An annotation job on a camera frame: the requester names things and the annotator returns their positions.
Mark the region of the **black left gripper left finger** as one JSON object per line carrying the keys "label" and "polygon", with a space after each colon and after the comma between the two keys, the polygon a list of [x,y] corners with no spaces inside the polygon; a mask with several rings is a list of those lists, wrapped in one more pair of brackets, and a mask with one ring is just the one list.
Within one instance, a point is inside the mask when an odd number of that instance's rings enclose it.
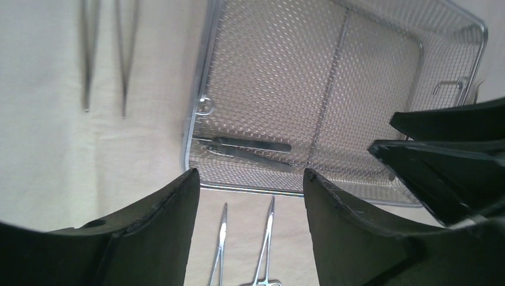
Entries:
{"label": "black left gripper left finger", "polygon": [[183,285],[200,195],[190,169],[80,228],[1,224],[2,285]]}

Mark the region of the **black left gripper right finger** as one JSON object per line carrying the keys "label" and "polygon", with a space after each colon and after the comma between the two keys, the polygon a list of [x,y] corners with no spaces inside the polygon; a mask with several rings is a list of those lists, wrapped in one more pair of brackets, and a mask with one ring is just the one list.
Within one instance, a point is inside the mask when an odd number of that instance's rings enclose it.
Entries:
{"label": "black left gripper right finger", "polygon": [[504,217],[440,228],[384,211],[306,169],[320,285],[503,285]]}

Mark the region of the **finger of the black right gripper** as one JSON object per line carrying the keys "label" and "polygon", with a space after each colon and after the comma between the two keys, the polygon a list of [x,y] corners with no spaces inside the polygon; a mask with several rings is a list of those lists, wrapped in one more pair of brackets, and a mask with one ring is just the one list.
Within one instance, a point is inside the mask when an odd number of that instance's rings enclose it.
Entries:
{"label": "finger of the black right gripper", "polygon": [[504,98],[460,107],[396,112],[390,125],[417,141],[494,141],[504,139]]}
{"label": "finger of the black right gripper", "polygon": [[376,140],[369,153],[442,225],[504,215],[504,140]]}

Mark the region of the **metal hemostat clamp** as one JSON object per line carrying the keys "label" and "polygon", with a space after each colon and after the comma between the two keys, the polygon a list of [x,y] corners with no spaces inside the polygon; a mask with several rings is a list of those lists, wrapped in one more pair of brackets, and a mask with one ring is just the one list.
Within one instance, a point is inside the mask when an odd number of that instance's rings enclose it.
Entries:
{"label": "metal hemostat clamp", "polygon": [[214,285],[215,278],[217,278],[217,285],[223,286],[226,234],[227,234],[227,203],[224,203],[219,233],[217,237],[217,245],[214,254],[213,267],[211,268],[210,278],[207,284],[208,286]]}
{"label": "metal hemostat clamp", "polygon": [[[269,265],[270,265],[270,248],[272,242],[272,231],[273,231],[273,220],[275,214],[275,197],[273,196],[270,200],[269,209],[267,212],[267,220],[264,230],[263,242],[258,257],[257,265],[255,267],[255,274],[250,283],[244,285],[256,286],[256,285],[266,285],[281,286],[282,283],[279,280],[269,279]],[[265,261],[264,276],[260,278],[260,271],[262,267],[262,261]]]}

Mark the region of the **beige cloth wrap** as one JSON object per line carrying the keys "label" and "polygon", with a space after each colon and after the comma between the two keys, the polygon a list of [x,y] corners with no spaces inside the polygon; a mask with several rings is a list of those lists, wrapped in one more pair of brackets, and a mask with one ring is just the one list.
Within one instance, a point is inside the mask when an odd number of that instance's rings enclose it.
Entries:
{"label": "beige cloth wrap", "polygon": [[[489,40],[479,101],[504,96],[504,1],[455,1]],[[114,1],[101,1],[82,107],[80,1],[1,1],[1,221],[81,227],[184,171],[181,148],[206,1],[140,1],[127,115],[121,116]],[[224,203],[224,285],[254,277],[271,196],[201,189],[184,285],[207,285]],[[269,277],[319,285],[302,198],[276,197]]]}

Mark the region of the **metal surgical instrument tray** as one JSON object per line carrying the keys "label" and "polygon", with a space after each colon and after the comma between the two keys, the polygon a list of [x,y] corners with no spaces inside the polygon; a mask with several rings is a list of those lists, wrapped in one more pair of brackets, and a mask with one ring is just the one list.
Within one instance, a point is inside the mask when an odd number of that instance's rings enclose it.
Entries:
{"label": "metal surgical instrument tray", "polygon": [[[369,152],[405,140],[396,112],[467,103],[486,23],[454,1],[207,1],[184,170],[204,188],[300,197],[306,168],[364,200],[419,207]],[[248,152],[283,172],[209,152],[192,137],[289,144]]]}

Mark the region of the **metal tweezers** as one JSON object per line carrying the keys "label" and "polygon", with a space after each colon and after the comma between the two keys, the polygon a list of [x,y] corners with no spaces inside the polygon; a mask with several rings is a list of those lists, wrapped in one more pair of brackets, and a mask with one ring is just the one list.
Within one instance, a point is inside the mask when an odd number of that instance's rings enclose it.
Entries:
{"label": "metal tweezers", "polygon": [[123,17],[121,16],[122,1],[114,1],[114,16],[117,32],[117,50],[119,55],[119,72],[121,86],[121,118],[126,118],[127,97],[129,93],[130,77],[135,54],[136,38],[140,16],[141,2],[132,1],[130,9],[131,19],[128,21],[130,30],[126,33],[123,28]]}

